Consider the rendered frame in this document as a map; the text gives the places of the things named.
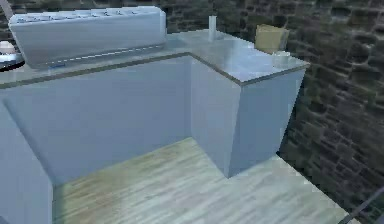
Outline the grey kitchen counter cabinet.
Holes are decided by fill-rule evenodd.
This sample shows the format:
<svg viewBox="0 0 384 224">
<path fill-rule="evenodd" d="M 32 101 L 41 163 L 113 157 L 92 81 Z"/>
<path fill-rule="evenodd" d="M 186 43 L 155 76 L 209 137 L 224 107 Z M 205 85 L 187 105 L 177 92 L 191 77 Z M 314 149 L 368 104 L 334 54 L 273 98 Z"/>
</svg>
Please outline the grey kitchen counter cabinet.
<svg viewBox="0 0 384 224">
<path fill-rule="evenodd" d="M 186 138 L 225 177 L 270 159 L 306 69 L 196 30 L 162 48 L 0 72 L 0 224 L 53 224 L 58 185 Z"/>
</svg>

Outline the tan paper bag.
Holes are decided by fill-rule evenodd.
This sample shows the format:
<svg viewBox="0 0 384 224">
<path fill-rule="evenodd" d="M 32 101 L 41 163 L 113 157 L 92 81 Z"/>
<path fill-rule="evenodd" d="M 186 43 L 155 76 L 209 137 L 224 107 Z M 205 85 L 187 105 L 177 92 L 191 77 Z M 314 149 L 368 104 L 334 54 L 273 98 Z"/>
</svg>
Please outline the tan paper bag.
<svg viewBox="0 0 384 224">
<path fill-rule="evenodd" d="M 256 28 L 255 48 L 272 54 L 277 51 L 284 51 L 286 48 L 289 31 L 272 25 L 260 24 Z"/>
</svg>

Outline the small clear glass cup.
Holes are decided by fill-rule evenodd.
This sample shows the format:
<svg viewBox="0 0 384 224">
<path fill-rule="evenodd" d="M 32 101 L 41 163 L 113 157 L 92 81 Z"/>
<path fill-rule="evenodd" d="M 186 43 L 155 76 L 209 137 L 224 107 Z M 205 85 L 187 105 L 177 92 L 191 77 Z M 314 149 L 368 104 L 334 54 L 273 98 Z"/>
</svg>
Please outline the small clear glass cup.
<svg viewBox="0 0 384 224">
<path fill-rule="evenodd" d="M 272 65 L 276 68 L 285 68 L 289 65 L 291 54 L 286 51 L 276 51 L 272 54 Z"/>
</svg>

